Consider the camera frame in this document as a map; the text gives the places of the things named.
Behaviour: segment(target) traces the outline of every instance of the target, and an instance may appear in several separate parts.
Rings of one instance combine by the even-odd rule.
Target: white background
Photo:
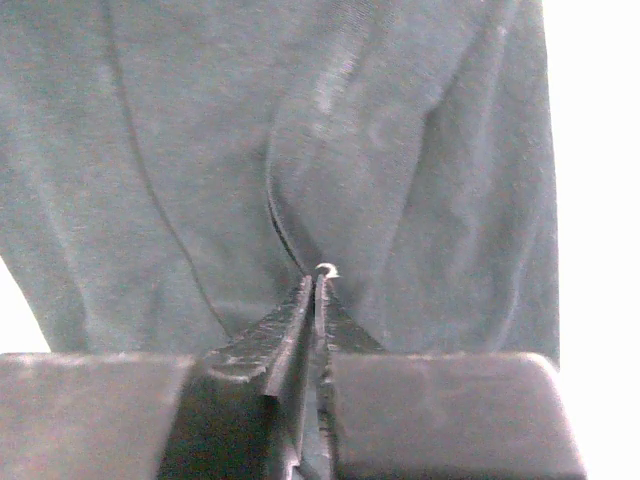
[[[544,5],[563,393],[589,478],[640,478],[638,7],[631,0]],[[46,350],[0,262],[0,352]]]

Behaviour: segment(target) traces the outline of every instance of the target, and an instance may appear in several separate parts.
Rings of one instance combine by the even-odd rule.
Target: garment
[[[53,351],[220,347],[332,262],[391,351],[558,361],[539,1],[4,1],[0,169]]]

